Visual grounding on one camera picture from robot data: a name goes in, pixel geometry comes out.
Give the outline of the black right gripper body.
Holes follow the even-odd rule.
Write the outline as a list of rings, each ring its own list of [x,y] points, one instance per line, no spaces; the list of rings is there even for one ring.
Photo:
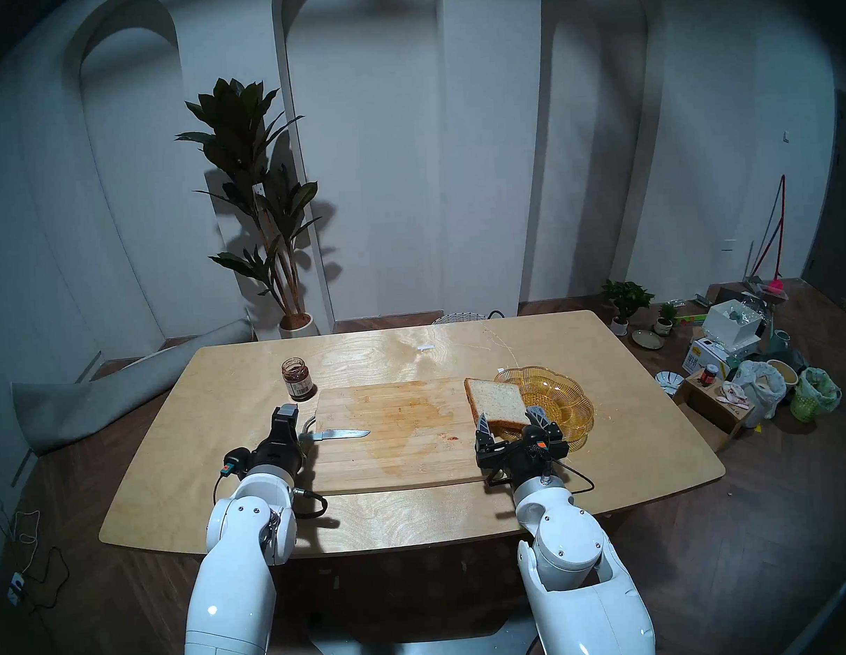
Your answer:
[[[562,434],[561,438],[548,439],[543,430],[529,430],[514,441],[475,444],[475,450],[487,487],[515,488],[535,478],[540,478],[543,485],[551,484],[553,463],[567,456],[567,443]]]

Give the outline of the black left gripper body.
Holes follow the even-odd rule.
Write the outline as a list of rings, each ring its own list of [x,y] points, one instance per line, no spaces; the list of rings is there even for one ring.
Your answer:
[[[289,441],[266,438],[254,451],[238,447],[225,454],[220,476],[227,478],[235,475],[244,479],[255,467],[269,465],[296,477],[303,469],[304,462],[306,456],[301,449],[298,434],[292,434]]]

